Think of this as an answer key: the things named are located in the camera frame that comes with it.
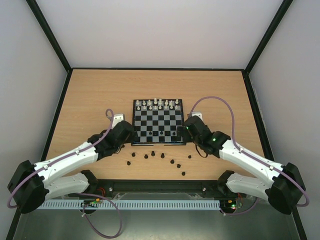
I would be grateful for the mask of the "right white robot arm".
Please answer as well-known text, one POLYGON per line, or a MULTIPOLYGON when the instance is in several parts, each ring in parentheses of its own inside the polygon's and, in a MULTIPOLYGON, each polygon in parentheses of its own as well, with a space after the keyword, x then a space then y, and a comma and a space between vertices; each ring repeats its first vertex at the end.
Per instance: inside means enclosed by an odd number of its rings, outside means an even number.
POLYGON ((299 169, 292 163, 282 165, 249 151, 221 131, 210 131, 198 116, 188 118, 177 128, 185 143, 194 143, 207 155, 229 161, 249 172, 243 176, 225 171, 217 180, 218 191, 229 196, 242 193, 267 201, 274 209, 289 215, 306 190, 299 169))

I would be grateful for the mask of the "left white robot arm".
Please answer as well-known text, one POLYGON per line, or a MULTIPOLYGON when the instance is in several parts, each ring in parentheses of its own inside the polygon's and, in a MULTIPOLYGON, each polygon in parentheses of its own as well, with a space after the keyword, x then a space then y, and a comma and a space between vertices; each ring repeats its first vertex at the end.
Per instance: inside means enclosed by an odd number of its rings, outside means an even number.
POLYGON ((80 146, 60 156, 37 163, 29 160, 20 163, 7 186, 15 207, 27 214, 45 201, 63 195, 93 194, 99 181, 90 170, 68 174, 117 153, 133 135, 134 127, 122 120, 112 129, 92 135, 80 146))

